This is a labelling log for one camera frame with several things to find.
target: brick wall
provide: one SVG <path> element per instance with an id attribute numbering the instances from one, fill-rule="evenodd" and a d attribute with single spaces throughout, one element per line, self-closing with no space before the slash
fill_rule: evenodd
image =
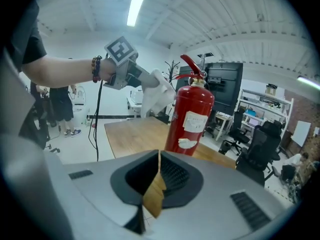
<path id="1" fill-rule="evenodd" d="M 320 127 L 320 104 L 316 104 L 309 99 L 295 94 L 291 91 L 285 90 L 284 96 L 286 100 L 294 98 L 293 109 L 291 118 L 288 124 L 288 131 L 291 133 L 295 132 L 297 122 L 304 121 L 311 123 L 309 133 L 305 139 L 304 145 L 301 148 L 294 141 L 291 141 L 288 149 L 293 154 L 307 152 L 309 154 L 309 161 L 320 160 L 320 136 L 313 137 L 315 127 Z M 308 164 L 304 164 L 300 168 L 299 173 L 303 181 L 308 179 L 311 171 L 310 167 L 307 168 Z"/>

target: table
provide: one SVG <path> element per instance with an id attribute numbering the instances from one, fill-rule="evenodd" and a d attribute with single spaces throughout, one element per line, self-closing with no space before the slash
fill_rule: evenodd
<path id="1" fill-rule="evenodd" d="M 218 135 L 216 136 L 216 138 L 215 138 L 215 141 L 217 142 L 218 140 L 219 140 L 219 138 L 221 137 L 221 135 L 222 135 L 222 132 L 224 131 L 224 127 L 225 127 L 225 124 L 226 124 L 226 122 L 227 121 L 229 121 L 232 117 L 230 116 L 230 117 L 227 117 L 227 116 L 224 116 L 224 115 L 221 115 L 221 114 L 216 114 L 215 115 L 215 118 L 218 118 L 218 119 L 220 119 L 220 120 L 222 120 L 222 125 L 221 125 L 221 128 L 220 128 L 220 130 L 219 130 L 219 132 L 218 132 Z"/>
<path id="2" fill-rule="evenodd" d="M 134 103 L 134 101 L 131 99 L 130 96 L 126 97 L 126 102 L 127 102 L 127 105 L 128 105 L 128 110 L 131 108 L 133 110 L 133 112 L 134 112 L 134 118 L 137 118 L 137 114 L 139 112 L 135 111 L 135 109 L 139 109 L 140 110 L 142 105 Z"/>
<path id="3" fill-rule="evenodd" d="M 163 150 L 169 131 L 168 125 L 154 117 L 106 123 L 104 128 L 115 158 L 147 150 Z M 228 168 L 236 168 L 236 161 L 201 143 L 198 144 L 193 157 Z M 163 190 L 165 189 L 166 185 L 159 169 L 143 196 L 143 205 L 154 217 L 158 217 L 162 210 Z"/>

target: whiteboard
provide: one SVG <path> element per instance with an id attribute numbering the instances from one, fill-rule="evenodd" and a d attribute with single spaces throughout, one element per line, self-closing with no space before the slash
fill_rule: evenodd
<path id="1" fill-rule="evenodd" d="M 304 122 L 304 121 L 298 121 L 298 123 L 296 124 L 294 134 L 291 136 L 291 139 L 295 143 L 297 143 L 300 147 L 302 147 L 305 143 L 310 126 L 311 126 L 310 122 Z"/>

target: sneaker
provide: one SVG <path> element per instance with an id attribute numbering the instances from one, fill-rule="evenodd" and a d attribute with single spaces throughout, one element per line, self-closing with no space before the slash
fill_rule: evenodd
<path id="1" fill-rule="evenodd" d="M 77 136 L 81 133 L 81 130 L 74 130 L 74 132 L 71 132 L 71 137 Z"/>
<path id="2" fill-rule="evenodd" d="M 64 132 L 64 137 L 69 137 L 70 136 L 71 131 L 69 129 L 66 130 L 66 132 Z"/>

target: beaded bracelet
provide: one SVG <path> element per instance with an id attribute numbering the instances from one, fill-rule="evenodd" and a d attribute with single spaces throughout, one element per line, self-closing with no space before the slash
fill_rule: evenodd
<path id="1" fill-rule="evenodd" d="M 100 61 L 101 61 L 102 57 L 100 55 L 98 55 L 97 57 L 93 57 L 92 58 L 92 80 L 94 83 L 98 82 L 101 80 L 100 76 L 99 76 L 99 71 L 100 71 Z"/>

